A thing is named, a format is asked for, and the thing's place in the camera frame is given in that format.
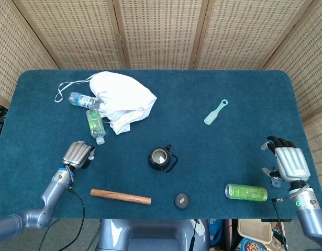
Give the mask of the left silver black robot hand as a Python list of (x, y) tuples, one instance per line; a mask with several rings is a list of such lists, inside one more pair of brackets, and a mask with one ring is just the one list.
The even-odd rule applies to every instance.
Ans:
[(73, 142), (63, 157), (63, 164), (71, 171), (86, 169), (94, 159), (95, 147), (84, 141)]

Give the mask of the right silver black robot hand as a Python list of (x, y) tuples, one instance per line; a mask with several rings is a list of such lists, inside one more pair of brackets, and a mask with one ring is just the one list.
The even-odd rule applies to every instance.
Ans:
[(277, 170), (266, 167), (262, 171), (269, 177), (280, 178), (285, 182), (308, 181), (310, 171), (305, 156), (300, 148), (291, 141), (275, 136), (268, 136), (261, 150), (269, 149), (275, 156)]

